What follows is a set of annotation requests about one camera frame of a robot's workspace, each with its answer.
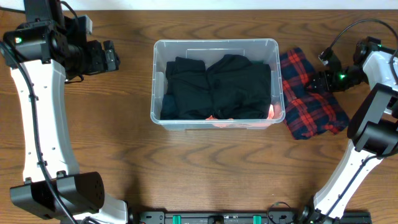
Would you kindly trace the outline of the red navy plaid cloth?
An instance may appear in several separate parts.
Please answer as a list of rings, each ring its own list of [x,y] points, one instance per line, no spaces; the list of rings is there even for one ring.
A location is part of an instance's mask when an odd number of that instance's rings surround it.
[[[338,134],[349,125],[349,117],[332,93],[307,91],[315,69],[301,48],[280,55],[285,119],[296,140],[306,140],[327,131]]]

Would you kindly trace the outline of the pink cloth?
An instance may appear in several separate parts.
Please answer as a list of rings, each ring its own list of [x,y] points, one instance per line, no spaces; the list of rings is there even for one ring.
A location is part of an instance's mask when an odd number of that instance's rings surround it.
[[[280,105],[270,105],[267,120],[275,119],[277,113],[281,112]],[[218,128],[252,128],[252,129],[266,129],[270,126],[270,123],[252,123],[252,124],[233,124],[233,123],[214,123],[213,126]]]

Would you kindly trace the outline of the dark navy cloth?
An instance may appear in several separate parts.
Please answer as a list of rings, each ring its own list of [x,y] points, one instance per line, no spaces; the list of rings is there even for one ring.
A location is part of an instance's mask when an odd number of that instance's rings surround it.
[[[173,120],[178,118],[178,108],[173,95],[164,95],[160,118],[161,120]]]

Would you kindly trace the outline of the black cloth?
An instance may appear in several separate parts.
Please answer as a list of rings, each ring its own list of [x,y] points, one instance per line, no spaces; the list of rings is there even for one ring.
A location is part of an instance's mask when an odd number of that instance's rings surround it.
[[[206,70],[217,119],[266,119],[271,68],[242,55],[224,55]]]
[[[178,118],[173,120],[208,119],[213,115],[204,61],[176,57],[167,62],[165,76],[165,95],[173,95],[178,108]]]

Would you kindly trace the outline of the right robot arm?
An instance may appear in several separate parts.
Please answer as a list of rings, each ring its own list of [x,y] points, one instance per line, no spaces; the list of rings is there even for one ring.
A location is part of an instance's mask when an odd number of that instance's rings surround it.
[[[384,114],[397,118],[397,52],[367,37],[357,43],[354,64],[346,69],[331,48],[319,58],[329,69],[316,74],[307,90],[332,93],[365,82],[371,91],[349,122],[343,158],[295,222],[371,223],[370,213],[345,208],[366,176],[383,159],[397,154],[397,122],[383,119]]]

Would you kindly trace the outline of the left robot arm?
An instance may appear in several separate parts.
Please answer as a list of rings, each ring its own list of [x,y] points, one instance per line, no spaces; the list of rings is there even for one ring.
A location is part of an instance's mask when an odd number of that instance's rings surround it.
[[[88,40],[88,16],[66,17],[66,2],[26,0],[25,23],[6,32],[1,53],[16,85],[25,141],[24,183],[12,203],[44,220],[131,223],[125,201],[108,195],[99,173],[82,173],[70,142],[65,85],[113,72],[120,60],[112,41]]]

